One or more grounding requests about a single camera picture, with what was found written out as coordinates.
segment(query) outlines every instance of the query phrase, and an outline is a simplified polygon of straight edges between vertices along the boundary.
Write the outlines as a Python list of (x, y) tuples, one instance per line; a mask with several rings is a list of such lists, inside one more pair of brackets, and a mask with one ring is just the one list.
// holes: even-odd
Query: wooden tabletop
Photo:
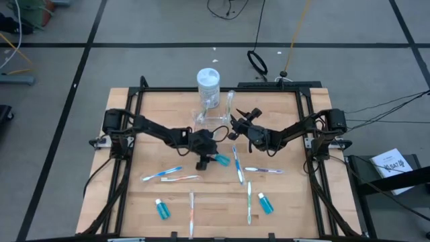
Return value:
[[(111, 89), (107, 109), (124, 108), (127, 92), (128, 89)], [(331, 108), (327, 89), (311, 89), (311, 95), (315, 112)], [(220, 109), (224, 110), (226, 93), (221, 94), (221, 100)], [(299, 121), (293, 93), (238, 92), (233, 106), (245, 112), (259, 108), (263, 114), (253, 123), (274, 130), (282, 130)], [(143, 95), (140, 114), (167, 128), (186, 126), (195, 128), (192, 110), (199, 110), (198, 93), (147, 92)], [(239, 117), (237, 111), (234, 111), (233, 115)], [(232, 154), (233, 143), (238, 149), (242, 167), (266, 167), (286, 171), (282, 175), (245, 172), (245, 179), (253, 182), (251, 226), (247, 224), (247, 187), (241, 186), (238, 181)], [(180, 157), (175, 149), (169, 148), (162, 141), (146, 134), (138, 134), (121, 236), (170, 237), (171, 231), (177, 231), (178, 237), (188, 237), (189, 192), (193, 190), (195, 193), (194, 237), (265, 238), (268, 233), (275, 233), (277, 238), (317, 238), (318, 229), (309, 177), (302, 169), (305, 161), (302, 138), (288, 143), (275, 157), (268, 157), (266, 153), (257, 149), (253, 149), (253, 153), (250, 154), (247, 146), (248, 140), (244, 136), (240, 136), (236, 141), (226, 139), (218, 143), (218, 152), (228, 155), (232, 163), (224, 167), (217, 162), (211, 162), (206, 171), (196, 171), (197, 155), (190, 153)], [(95, 152), (91, 173), (108, 158), (108, 153), (107, 149)], [(331, 150), (331, 155), (343, 158), (342, 152), (338, 150)], [(113, 166), (114, 162), (111, 162), (88, 185), (77, 232), (84, 231), (107, 202)], [(198, 174), (202, 179), (172, 183), (160, 182), (159, 178), (145, 183), (140, 181), (142, 176), (177, 166), (182, 166), (183, 170), (172, 173), (168, 177)], [(331, 159), (325, 161), (325, 166), (333, 204), (351, 227), (360, 232), (344, 164)], [(259, 192), (263, 192), (272, 203), (273, 214), (264, 213), (257, 197)], [(171, 212), (171, 218), (160, 219), (155, 207), (157, 198), (166, 203)], [(326, 210), (322, 202), (321, 205), (324, 212), (325, 233), (329, 234)], [(112, 212), (110, 231), (113, 231), (117, 211), (116, 206)]]

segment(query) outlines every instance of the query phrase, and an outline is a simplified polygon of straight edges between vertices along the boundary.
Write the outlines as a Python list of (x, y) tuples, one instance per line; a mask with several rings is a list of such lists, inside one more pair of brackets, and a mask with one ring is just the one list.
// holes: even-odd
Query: small blue bottle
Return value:
[(167, 205), (162, 202), (161, 199), (155, 200), (155, 204), (157, 205), (157, 211), (159, 212), (161, 219), (168, 219), (170, 217), (170, 212)]
[(269, 200), (264, 196), (264, 194), (259, 193), (258, 197), (260, 198), (260, 204), (263, 207), (263, 210), (266, 214), (271, 214), (273, 212), (273, 207), (271, 206)]

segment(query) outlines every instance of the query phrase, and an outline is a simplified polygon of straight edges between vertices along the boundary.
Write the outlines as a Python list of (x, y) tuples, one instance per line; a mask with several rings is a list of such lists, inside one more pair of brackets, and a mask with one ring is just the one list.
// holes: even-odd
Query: blue toothbrush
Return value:
[(152, 178), (154, 178), (154, 177), (159, 177), (159, 176), (162, 176), (162, 175), (166, 175), (166, 174), (169, 174), (169, 173), (173, 173), (173, 172), (175, 172), (175, 171), (180, 171), (181, 169), (182, 169), (182, 167), (175, 167), (175, 168), (172, 168), (172, 169), (168, 169), (168, 170), (166, 170), (166, 171), (162, 171), (162, 172), (157, 173), (157, 174), (155, 174), (155, 175), (148, 176), (148, 177), (144, 177), (144, 178), (142, 178), (142, 182), (149, 181), (150, 179), (152, 179)]
[(236, 161), (236, 169), (237, 169), (237, 175), (239, 176), (239, 182), (241, 185), (243, 185), (243, 174), (241, 170), (241, 164), (239, 163), (239, 156), (237, 155), (236, 145), (233, 145), (233, 154), (234, 154), (234, 160)]

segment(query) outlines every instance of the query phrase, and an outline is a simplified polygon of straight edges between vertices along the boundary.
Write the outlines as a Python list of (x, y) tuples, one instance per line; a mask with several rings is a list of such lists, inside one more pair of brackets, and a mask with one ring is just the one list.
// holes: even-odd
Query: white lid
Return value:
[(205, 68), (197, 73), (197, 82), (204, 87), (212, 87), (220, 82), (220, 73), (212, 68)]

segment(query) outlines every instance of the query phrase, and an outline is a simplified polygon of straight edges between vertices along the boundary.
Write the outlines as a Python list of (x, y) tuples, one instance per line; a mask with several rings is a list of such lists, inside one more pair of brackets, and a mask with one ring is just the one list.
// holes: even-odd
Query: concrete floor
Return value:
[[(233, 1), (232, 8), (238, 10), (243, 2)], [(84, 47), (100, 3), (101, 0), (74, 0), (69, 8), (57, 9), (45, 31), (25, 36), (23, 41), (82, 43)], [(430, 43), (430, 2), (396, 0), (396, 3), (414, 41)], [(212, 4), (220, 13), (226, 12), (222, 0), (212, 0)], [(94, 43), (252, 43), (261, 4), (261, 0), (250, 0), (238, 18), (224, 21), (212, 17), (206, 1), (202, 0), (108, 0)], [(290, 42), (303, 7), (304, 1), (267, 1), (259, 41)], [(12, 14), (5, 1), (0, 1), (0, 11)], [(16, 36), (7, 37), (17, 40)], [(388, 0), (312, 1), (297, 41), (408, 43)], [(93, 149), (87, 141), (99, 133), (110, 88), (136, 86), (141, 75), (150, 86), (196, 86), (196, 73), (204, 67), (217, 69), (225, 87), (234, 87), (241, 81), (261, 81), (255, 79), (256, 72), (246, 58), (249, 48), (213, 50), (197, 46), (90, 50), (28, 239), (74, 234), (82, 189), (93, 159)], [(0, 50), (1, 59), (7, 56), (5, 50)], [(11, 105), (15, 111), (15, 119), (0, 138), (1, 241), (17, 238), (84, 49), (64, 45), (63, 48), (25, 47), (22, 51), (34, 63), (32, 74), (37, 83), (32, 87), (0, 85), (0, 104)], [(268, 66), (269, 80), (283, 69), (288, 51), (280, 47), (257, 48)], [(419, 53), (430, 63), (430, 49), (421, 48)], [(26, 65), (17, 55), (1, 72)], [(426, 82), (410, 48), (296, 48), (288, 77), (295, 81), (321, 81), (329, 88), (333, 107), (346, 111), (425, 91), (430, 82)], [(430, 122), (429, 101), (430, 97), (425, 96), (386, 120)], [(388, 108), (348, 118), (371, 118)], [(347, 154), (373, 155), (397, 148), (405, 154), (417, 154), (421, 165), (428, 166), (429, 137), (428, 124), (375, 123), (346, 135), (354, 142)], [(395, 239), (386, 213), (380, 210), (376, 216), (378, 235)], [(406, 212), (401, 216), (413, 219)], [(424, 225), (408, 227), (403, 235), (413, 241), (425, 241), (420, 234), (430, 231), (430, 225)]]

